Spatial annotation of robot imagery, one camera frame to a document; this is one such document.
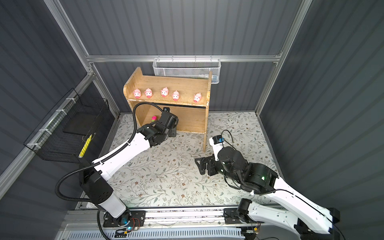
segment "yellow object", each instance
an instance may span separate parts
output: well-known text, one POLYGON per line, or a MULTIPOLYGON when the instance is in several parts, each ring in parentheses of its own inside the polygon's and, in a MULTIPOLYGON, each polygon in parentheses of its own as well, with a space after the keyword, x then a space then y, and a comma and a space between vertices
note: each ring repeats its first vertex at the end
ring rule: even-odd
POLYGON ((87 141, 85 141, 85 143, 84 143, 84 147, 83 147, 82 150, 80 151, 79 158, 84 157, 85 151, 87 151, 87 148, 88 148, 89 143, 91 142, 91 140, 92 140, 92 134, 89 136, 89 138, 87 139, 87 141))

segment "shelf board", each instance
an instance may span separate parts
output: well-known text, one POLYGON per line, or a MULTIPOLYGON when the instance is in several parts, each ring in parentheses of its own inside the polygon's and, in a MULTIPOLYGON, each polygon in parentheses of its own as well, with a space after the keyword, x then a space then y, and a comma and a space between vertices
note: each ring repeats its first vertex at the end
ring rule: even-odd
POLYGON ((140 89, 141 97, 135 98, 133 93, 130 92, 128 96, 129 101, 136 102, 152 102, 152 103, 165 103, 165 104, 177 104, 187 106, 200 106, 206 107, 207 105, 207 79, 195 79, 195 78, 171 78, 161 76, 146 76, 142 75, 140 80, 135 84, 135 88, 140 89), (161 89, 167 87, 169 94, 166 97, 161 96, 161 89), (147 98, 144 91, 150 88, 152 90, 152 97, 147 98), (174 91, 180 93, 180 98, 177 101, 172 99, 172 93, 174 91), (201 100, 197 103, 193 101, 194 94, 201 93, 201 100))
MULTIPOLYGON (((205 133, 205 109, 204 108, 188 108, 182 106, 162 106, 159 107, 169 107, 170 112, 175 114, 179 118, 179 123, 177 125, 177 131, 180 132, 193 132, 193 133, 205 133)), ((140 122, 140 125, 143 123, 149 123, 152 121, 153 116, 157 116, 157 119, 160 118, 161 112, 153 107, 149 106, 148 112, 143 120, 140 122)))

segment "dark wall panel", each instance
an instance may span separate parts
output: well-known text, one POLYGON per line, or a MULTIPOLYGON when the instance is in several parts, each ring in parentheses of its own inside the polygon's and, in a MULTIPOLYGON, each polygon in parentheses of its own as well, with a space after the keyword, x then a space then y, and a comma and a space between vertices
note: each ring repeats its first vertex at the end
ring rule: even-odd
POLYGON ((91 55, 273 55, 299 0, 65 0, 91 55))
MULTIPOLYGON (((141 67, 144 75, 154 75, 152 63, 95 65, 121 112, 131 112, 122 90, 136 67, 141 67)), ((209 110, 254 110, 273 66, 274 63, 222 63, 220 82, 211 85, 209 110)))
MULTIPOLYGON (((42 0, 0 1, 0 173, 85 74, 42 0)), ((66 211, 76 204, 56 197, 54 187, 75 168, 34 157, 0 200, 1 239, 53 239, 66 211)), ((78 180, 69 179, 63 192, 80 196, 78 180)))
POLYGON ((341 210, 347 239, 384 227, 383 9, 314 1, 261 113, 286 181, 341 210))

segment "pig figurine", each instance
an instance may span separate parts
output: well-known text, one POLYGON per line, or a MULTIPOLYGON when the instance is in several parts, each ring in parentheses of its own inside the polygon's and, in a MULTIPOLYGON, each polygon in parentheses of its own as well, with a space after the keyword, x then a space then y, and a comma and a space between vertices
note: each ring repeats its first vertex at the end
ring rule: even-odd
POLYGON ((196 95, 194 95, 195 97, 193 98, 193 101, 195 103, 197 103, 198 101, 200 101, 201 99, 201 93, 196 93, 196 95))
POLYGON ((152 97, 152 90, 150 88, 147 88, 147 90, 145 90, 144 93, 147 96, 147 98, 152 97))
POLYGON ((173 100, 177 101, 180 98, 179 92, 176 90, 172 93, 173 100))
POLYGON ((139 98, 141 97, 141 92, 138 88, 136 88, 134 91, 133 91, 133 95, 135 96, 135 98, 139 98))
POLYGON ((168 92, 169 92, 169 91, 168 91, 168 88, 167 88, 167 87, 161 89, 161 96, 163 96, 163 97, 168 96, 168 92))

